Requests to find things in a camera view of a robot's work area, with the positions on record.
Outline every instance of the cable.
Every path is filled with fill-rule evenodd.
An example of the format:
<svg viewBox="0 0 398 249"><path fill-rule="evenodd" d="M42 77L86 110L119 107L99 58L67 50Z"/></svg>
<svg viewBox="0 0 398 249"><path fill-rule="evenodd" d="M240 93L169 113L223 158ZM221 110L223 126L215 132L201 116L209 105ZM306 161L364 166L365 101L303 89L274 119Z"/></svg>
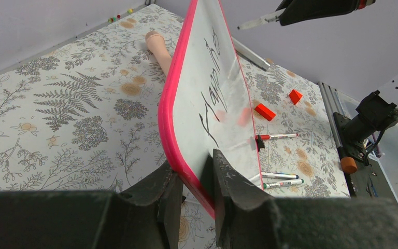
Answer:
<svg viewBox="0 0 398 249"><path fill-rule="evenodd" d="M374 149L376 148L376 146L379 144L380 140L382 139L383 134L385 133L385 130L382 130L379 133L378 139L375 141L375 143L370 147L369 150L367 150L367 153L364 156L364 164L365 166L368 166L370 164L369 160L368 160L368 156L370 155L371 152L374 151Z"/></svg>
<svg viewBox="0 0 398 249"><path fill-rule="evenodd" d="M372 134L372 138L373 141L376 142L376 135L374 133ZM383 155L385 155L385 153L380 150L379 145L376 145L376 149L378 150L378 154L376 155L377 158L381 158Z"/></svg>

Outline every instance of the fern print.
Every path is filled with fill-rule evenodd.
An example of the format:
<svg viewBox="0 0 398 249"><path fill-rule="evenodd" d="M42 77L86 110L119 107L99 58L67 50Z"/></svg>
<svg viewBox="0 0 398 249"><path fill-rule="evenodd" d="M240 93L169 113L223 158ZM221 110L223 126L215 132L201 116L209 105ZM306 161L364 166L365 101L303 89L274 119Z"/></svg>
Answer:
<svg viewBox="0 0 398 249"><path fill-rule="evenodd" d="M78 157L75 150L62 150L54 157L48 178L39 190L87 189L96 186L102 176L114 170L116 166L106 156L105 150L95 151L89 162Z"/></svg>
<svg viewBox="0 0 398 249"><path fill-rule="evenodd" d="M12 156L16 154L20 159L12 158ZM0 171L4 172L4 177L0 180L9 183L10 181L14 182L16 180L16 176L22 177L22 174L19 173L21 168L20 166L25 166L23 169L24 172L30 171L30 169L36 169L36 166L43 166L45 162L48 160L47 156L43 156L40 152L35 151L33 153L24 149L19 144L19 139L17 139L15 145L3 152L0 153Z"/></svg>
<svg viewBox="0 0 398 249"><path fill-rule="evenodd" d="M103 29L97 30L81 39L73 42L77 46L86 46L86 43L92 43L96 46L101 47L103 50L107 50L109 48L110 39L106 33L102 32Z"/></svg>
<svg viewBox="0 0 398 249"><path fill-rule="evenodd" d="M97 147L101 142L107 142L106 130L102 127L102 118L95 116L93 118L84 118L75 123L76 130L73 135L73 144L81 143L78 148L81 150L90 150Z"/></svg>
<svg viewBox="0 0 398 249"><path fill-rule="evenodd" d="M152 78L152 82L158 82L159 84L165 83L165 74L162 71L158 63L149 63L150 72L149 76Z"/></svg>
<svg viewBox="0 0 398 249"><path fill-rule="evenodd" d="M118 67L119 66L109 66L107 68L108 72L101 73L101 77L102 78L109 78L110 76L115 75L115 72L117 71Z"/></svg>
<svg viewBox="0 0 398 249"><path fill-rule="evenodd" d="M157 130L147 132L146 135L144 135L144 141L150 146L156 145L157 148L161 147L161 138Z"/></svg>
<svg viewBox="0 0 398 249"><path fill-rule="evenodd" d="M184 205L181 209L181 220L179 226L179 242L178 248L192 248L185 247L187 241L196 240L199 234L201 234L202 227L204 225L202 214L202 209L200 209L200 205Z"/></svg>
<svg viewBox="0 0 398 249"><path fill-rule="evenodd" d="M144 18L142 18L140 22L142 22L142 23L156 22L156 20L158 20L158 19L159 19L159 16L148 15L148 16L145 16Z"/></svg>
<svg viewBox="0 0 398 249"><path fill-rule="evenodd" d="M7 187L8 191L24 191L24 190L35 190L35 187L40 186L40 183L45 179L42 172L37 172L35 175L31 175L23 181L23 183L12 183L11 187Z"/></svg>
<svg viewBox="0 0 398 249"><path fill-rule="evenodd" d="M115 179L113 180L112 184L108 187L105 188L104 186L101 186L100 188L98 188L98 190L107 190L107 191L115 191L117 192L121 192L123 191L123 180L118 180L117 176L115 176Z"/></svg>
<svg viewBox="0 0 398 249"><path fill-rule="evenodd" d="M269 82L268 77L263 74L256 74L254 79L257 82L257 88L261 90L260 96L269 103L277 105L281 101L280 93L284 93L286 76L273 65L269 70L272 71L269 75L273 76L276 82Z"/></svg>
<svg viewBox="0 0 398 249"><path fill-rule="evenodd" d="M95 47L83 48L79 53L71 54L72 60L65 62L65 68L70 70L76 66L83 65L84 61L89 61L95 57L95 51L97 50Z"/></svg>
<svg viewBox="0 0 398 249"><path fill-rule="evenodd" d="M7 112L20 108L19 105L10 105L10 103L17 99L24 99L25 95L23 95L22 93L30 91L31 87L29 87L29 85L38 81L40 81L39 77L32 76L29 78L28 81L20 81L16 85L16 89L14 91L5 88L2 91L2 95L4 96L4 98L0 99L0 118L5 116Z"/></svg>
<svg viewBox="0 0 398 249"><path fill-rule="evenodd" d="M327 162L326 156L324 153L320 154L320 161L322 162L321 165L321 170L324 172L324 174L328 175L329 177L327 178L327 183L330 184L330 186L333 188L333 190L336 191L336 178L334 175L334 164L331 162Z"/></svg>
<svg viewBox="0 0 398 249"><path fill-rule="evenodd" d="M118 115L121 115L124 120L132 120L132 118L142 119L148 112L148 109L141 104L140 101L131 100L117 100L115 107Z"/></svg>
<svg viewBox="0 0 398 249"><path fill-rule="evenodd" d="M133 165L135 165L140 160L139 158L131 158L131 156L135 150L140 149L140 147L135 143L140 139L140 136L138 136L137 133L139 133L144 128L145 126L141 122L136 123L133 128L130 128L129 140L124 141L122 139L120 141L120 147L123 149L123 151L117 152L119 165L124 167L124 170L126 172L126 180L129 186L131 186L131 184L129 182L128 174L132 171Z"/></svg>
<svg viewBox="0 0 398 249"><path fill-rule="evenodd" d="M315 179L311 180L312 185L304 186L305 196L312 198L329 197L331 192L324 182L324 179L316 175Z"/></svg>
<svg viewBox="0 0 398 249"><path fill-rule="evenodd" d="M18 67L15 72L23 76L39 76L40 69L45 71L54 70L59 65L58 62L60 62L60 60L53 56L41 57Z"/></svg>
<svg viewBox="0 0 398 249"><path fill-rule="evenodd" d="M168 13L173 19L175 19L176 21L178 21L179 23L184 23L184 18L183 17L180 17L180 16L178 16L177 14L174 14L174 13L171 13L171 12L169 12Z"/></svg>
<svg viewBox="0 0 398 249"><path fill-rule="evenodd" d="M218 247L216 245L216 226L211 225L209 228L207 228L207 233L213 234L214 237L212 240L208 241L204 249L217 249Z"/></svg>
<svg viewBox="0 0 398 249"><path fill-rule="evenodd" d="M35 104L51 106L49 109L37 109L36 111L48 114L43 119L48 120L46 123L53 131L59 130L62 125L69 124L69 121L76 121L75 117L82 117L80 113L89 113L84 104L98 109L93 101L103 101L97 95L96 87L102 86L96 82L100 80L95 76L86 76L77 72L80 77L62 74L70 81L59 81L45 86L62 87L60 91L54 90L46 93L37 93L34 96L48 98L52 100L36 101Z"/></svg>
<svg viewBox="0 0 398 249"><path fill-rule="evenodd" d="M167 160L167 158L165 157L165 153L163 152L159 152L157 156L155 156L155 163L157 164L157 166L161 166L165 160Z"/></svg>
<svg viewBox="0 0 398 249"><path fill-rule="evenodd" d="M289 120L288 114L282 113L281 118L282 118L281 124L283 125L283 127L286 128L286 133L292 133L293 132L292 128L294 127L294 125L293 122Z"/></svg>

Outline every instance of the white marker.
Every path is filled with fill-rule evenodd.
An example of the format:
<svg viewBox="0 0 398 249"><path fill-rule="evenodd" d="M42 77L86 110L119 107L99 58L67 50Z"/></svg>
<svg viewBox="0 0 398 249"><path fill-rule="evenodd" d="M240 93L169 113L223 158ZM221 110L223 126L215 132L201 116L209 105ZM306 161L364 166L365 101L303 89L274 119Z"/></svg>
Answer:
<svg viewBox="0 0 398 249"><path fill-rule="evenodd" d="M300 178L298 175L276 173L276 172L275 173L262 172L261 175L263 178L273 178L273 179L298 179L298 178ZM257 180L257 178L260 178L260 174L253 176L252 178L249 179L249 181L253 182L254 180Z"/></svg>
<svg viewBox="0 0 398 249"><path fill-rule="evenodd" d="M287 180L287 181L276 182L276 183L263 183L263 188L264 189L281 188L281 187L289 187L292 185L299 185L299 184L303 184L303 183L304 183L303 179L294 179L294 180Z"/></svg>
<svg viewBox="0 0 398 249"><path fill-rule="evenodd" d="M275 134L275 135L260 135L262 140L269 140L269 139L288 139L292 137L298 136L298 133L291 133L291 134Z"/></svg>
<svg viewBox="0 0 398 249"><path fill-rule="evenodd" d="M276 22L276 21L280 20L280 16L281 16L281 14L283 14L283 12L285 10L286 9L281 9L281 10L278 10L276 12L272 12L270 14L266 14L264 16L261 16L258 19L255 19L255 20L252 20L252 21L249 21L249 22L245 22L244 24L238 26L237 29L238 30L247 30L247 29L251 29L253 27L257 27L257 26L260 26L260 25L263 25L263 24L270 23L270 22Z"/></svg>
<svg viewBox="0 0 398 249"><path fill-rule="evenodd" d="M284 174L284 173L267 173L262 172L263 178L275 178L275 179L298 179L300 178L298 175L294 174Z"/></svg>

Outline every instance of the table surface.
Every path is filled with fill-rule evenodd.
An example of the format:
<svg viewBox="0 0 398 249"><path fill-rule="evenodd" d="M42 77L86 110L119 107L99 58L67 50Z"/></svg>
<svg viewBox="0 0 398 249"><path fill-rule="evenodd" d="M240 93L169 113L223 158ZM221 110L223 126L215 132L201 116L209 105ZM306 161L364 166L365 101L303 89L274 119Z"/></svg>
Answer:
<svg viewBox="0 0 398 249"><path fill-rule="evenodd" d="M160 166L157 111L165 76L144 38L158 31L173 54L182 22L150 5L0 75L0 190L120 192ZM266 191L348 197L319 87L278 65L264 72L240 63L253 106L277 114L268 122L254 112L257 133L299 133L267 141L260 159L263 171L298 174L304 184ZM303 95L297 105L288 97L292 89ZM200 205L182 205L180 248L215 248L214 229Z"/></svg>

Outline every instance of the metal rod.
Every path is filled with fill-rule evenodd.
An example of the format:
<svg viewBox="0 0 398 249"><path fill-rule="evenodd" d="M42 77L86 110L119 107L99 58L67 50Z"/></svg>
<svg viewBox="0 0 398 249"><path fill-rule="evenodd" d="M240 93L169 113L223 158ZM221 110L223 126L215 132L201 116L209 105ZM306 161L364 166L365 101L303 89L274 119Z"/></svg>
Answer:
<svg viewBox="0 0 398 249"><path fill-rule="evenodd" d="M151 5L151 4L156 4L157 0L146 0L145 5Z"/></svg>
<svg viewBox="0 0 398 249"><path fill-rule="evenodd" d="M337 100L337 101L338 101L338 104L339 104L339 110L338 110L338 112L345 116L346 114L345 114L345 112L344 112L343 106L341 105L341 101L339 100L338 90L336 90L335 88L333 88L333 89L334 89L334 91L333 91L333 93L332 93L332 94L333 94L333 98L334 98L335 100Z"/></svg>
<svg viewBox="0 0 398 249"><path fill-rule="evenodd" d="M336 128L335 121L333 120L332 105L330 103L329 98L327 97L325 84L322 82L318 82L318 85L320 86L321 96L324 100L324 105L325 105L325 112L327 113L327 118L329 119L330 128L332 129L333 140L335 141L337 148L341 147L343 144L341 143L341 140L338 137L339 136L338 130Z"/></svg>
<svg viewBox="0 0 398 249"><path fill-rule="evenodd" d="M332 96L333 102L335 103L336 111L339 112L341 104L339 103L339 99L333 94L334 90L336 90L336 89L329 86L329 92L330 92L330 95Z"/></svg>
<svg viewBox="0 0 398 249"><path fill-rule="evenodd" d="M262 58L260 55L254 53L251 49L243 45L241 42L236 40L233 37L233 43L234 43L234 48L239 52L241 55L243 55L246 59L250 60L252 63L257 65L259 68L267 71L270 68L270 64Z"/></svg>

